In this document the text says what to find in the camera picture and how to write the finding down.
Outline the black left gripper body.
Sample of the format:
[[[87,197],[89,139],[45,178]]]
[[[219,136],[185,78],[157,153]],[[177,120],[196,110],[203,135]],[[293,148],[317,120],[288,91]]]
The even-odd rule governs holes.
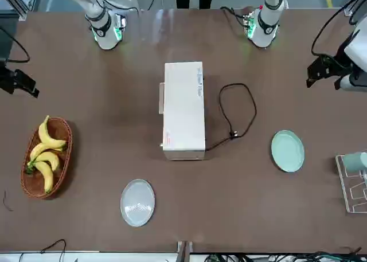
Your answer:
[[[352,37],[348,37],[337,49],[334,56],[323,56],[322,62],[327,76],[341,76],[348,74],[351,70],[352,61],[344,52],[350,44]]]

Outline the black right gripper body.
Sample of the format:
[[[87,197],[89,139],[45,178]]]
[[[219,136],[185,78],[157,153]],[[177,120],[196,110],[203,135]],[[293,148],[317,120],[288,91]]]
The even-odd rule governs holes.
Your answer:
[[[14,79],[15,73],[6,67],[6,63],[4,61],[1,61],[0,70],[1,70],[1,73],[0,73],[1,89],[6,91],[9,94],[13,94],[17,86],[17,83]]]

